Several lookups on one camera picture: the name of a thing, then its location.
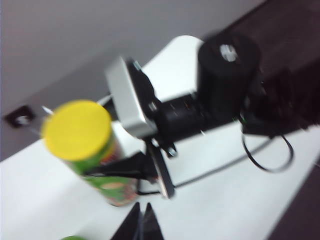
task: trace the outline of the black cable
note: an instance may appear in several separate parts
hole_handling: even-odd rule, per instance
[[[268,146],[273,140],[272,139],[268,139],[266,140],[264,143],[262,143],[261,145],[259,145],[258,147],[256,147],[254,150],[251,151],[251,154],[255,154],[259,151],[261,151],[262,149],[264,149],[266,146]],[[189,180],[186,180],[186,181],[183,181],[183,182],[180,182],[178,183],[177,185],[175,185],[174,187],[175,188],[180,188],[180,187],[183,187],[185,185],[188,185],[188,184],[192,184],[196,181],[199,181],[201,179],[204,179],[212,174],[216,174],[222,170],[225,170],[229,167],[232,167],[240,162],[242,162],[243,160],[245,160],[246,158],[248,157],[248,154],[245,154],[245,155],[242,155],[234,160],[232,160],[231,162],[223,165],[223,166],[220,166],[218,168],[215,168],[215,169],[212,169],[210,171],[207,171],[199,176],[196,176],[196,177],[193,177]],[[160,194],[159,191],[147,191],[147,192],[144,192],[144,191],[137,191],[137,194],[140,195],[140,196],[145,196],[145,195],[153,195],[153,194]]]
[[[256,165],[258,168],[260,168],[261,170],[263,171],[266,171],[268,173],[279,173],[279,172],[282,172],[284,170],[286,170],[288,167],[290,167],[290,165],[292,164],[293,162],[293,159],[294,159],[294,149],[293,147],[291,146],[290,142],[285,138],[284,135],[281,135],[281,137],[283,138],[283,140],[285,141],[285,143],[287,144],[288,148],[289,148],[289,158],[287,160],[287,162],[279,167],[279,168],[276,168],[276,169],[270,169],[270,168],[266,168],[262,165],[260,165],[255,159],[254,157],[252,156],[252,154],[249,152],[247,146],[246,146],[246,142],[245,142],[245,135],[243,134],[242,135],[242,145],[243,145],[243,148],[248,156],[248,158],[251,160],[251,162]]]

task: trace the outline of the screw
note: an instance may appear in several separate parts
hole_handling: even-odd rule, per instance
[[[177,151],[174,150],[172,147],[169,147],[167,150],[168,154],[170,154],[172,157],[177,155]]]
[[[30,119],[28,118],[28,116],[18,116],[15,121],[18,123],[18,124],[21,124],[21,125],[29,125],[30,124]]]
[[[234,46],[228,45],[228,44],[220,45],[220,53],[221,53],[223,59],[228,62],[234,62],[238,57],[238,54],[237,54]]]
[[[152,112],[156,112],[158,110],[158,107],[157,105],[152,101],[149,103],[149,109],[152,111]]]

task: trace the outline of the green can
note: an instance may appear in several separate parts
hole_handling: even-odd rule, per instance
[[[41,135],[53,155],[103,194],[110,204],[119,207],[137,197],[137,179],[84,176],[91,168],[123,157],[111,122],[109,113],[101,105],[75,100],[54,110],[43,123]]]

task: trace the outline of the dark floor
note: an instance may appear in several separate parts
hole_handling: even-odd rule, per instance
[[[320,160],[268,239],[320,239]]]

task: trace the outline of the black cylinder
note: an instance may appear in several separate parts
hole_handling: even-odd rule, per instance
[[[258,46],[248,37],[224,34],[209,37],[198,51],[197,100],[218,121],[240,112],[260,60]]]

